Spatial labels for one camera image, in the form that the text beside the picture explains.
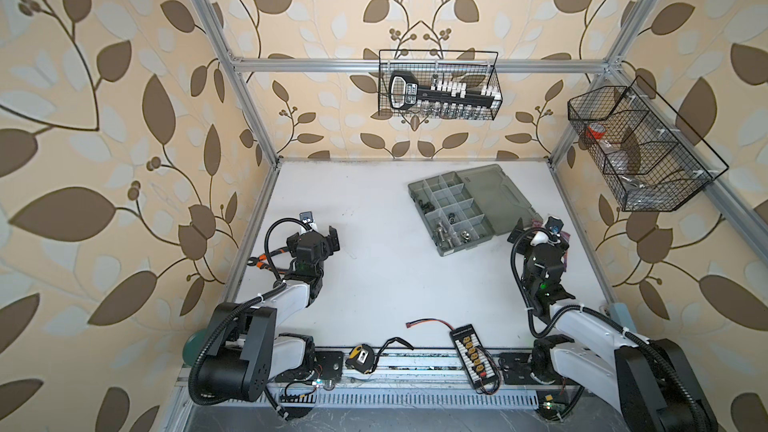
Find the grey compartment organizer box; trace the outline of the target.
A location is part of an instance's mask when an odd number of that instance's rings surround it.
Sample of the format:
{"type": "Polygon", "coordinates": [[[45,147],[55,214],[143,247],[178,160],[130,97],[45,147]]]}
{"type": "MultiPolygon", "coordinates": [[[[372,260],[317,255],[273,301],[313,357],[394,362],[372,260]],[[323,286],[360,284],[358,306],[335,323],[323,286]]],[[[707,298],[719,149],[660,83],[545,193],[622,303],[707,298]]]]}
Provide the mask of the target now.
{"type": "Polygon", "coordinates": [[[407,190],[442,257],[541,219],[498,165],[432,176],[408,184],[407,190]]]}

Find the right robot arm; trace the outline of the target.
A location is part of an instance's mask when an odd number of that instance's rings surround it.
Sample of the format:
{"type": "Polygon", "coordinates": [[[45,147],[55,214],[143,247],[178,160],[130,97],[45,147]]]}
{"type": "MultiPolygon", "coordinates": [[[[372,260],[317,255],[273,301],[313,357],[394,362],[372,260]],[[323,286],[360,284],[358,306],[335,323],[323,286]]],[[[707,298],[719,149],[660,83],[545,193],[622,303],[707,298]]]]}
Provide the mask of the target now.
{"type": "Polygon", "coordinates": [[[717,419],[682,348],[650,339],[576,300],[561,283],[562,224],[517,225],[510,268],[534,337],[531,375],[570,379],[618,411],[632,431],[715,431],[717,419]]]}

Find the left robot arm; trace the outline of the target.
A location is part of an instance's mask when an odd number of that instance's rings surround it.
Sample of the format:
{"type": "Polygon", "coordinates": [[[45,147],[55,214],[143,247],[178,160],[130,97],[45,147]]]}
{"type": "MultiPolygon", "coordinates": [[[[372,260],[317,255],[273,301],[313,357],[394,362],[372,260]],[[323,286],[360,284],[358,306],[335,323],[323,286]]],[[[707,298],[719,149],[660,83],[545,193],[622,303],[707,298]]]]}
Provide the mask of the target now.
{"type": "Polygon", "coordinates": [[[248,264],[272,273],[273,287],[214,309],[188,377],[197,405],[254,402],[271,379],[310,366],[313,340],[277,328],[319,296],[325,261],[341,249],[338,231],[330,227],[322,234],[299,219],[283,218],[268,228],[264,248],[248,264]]]}

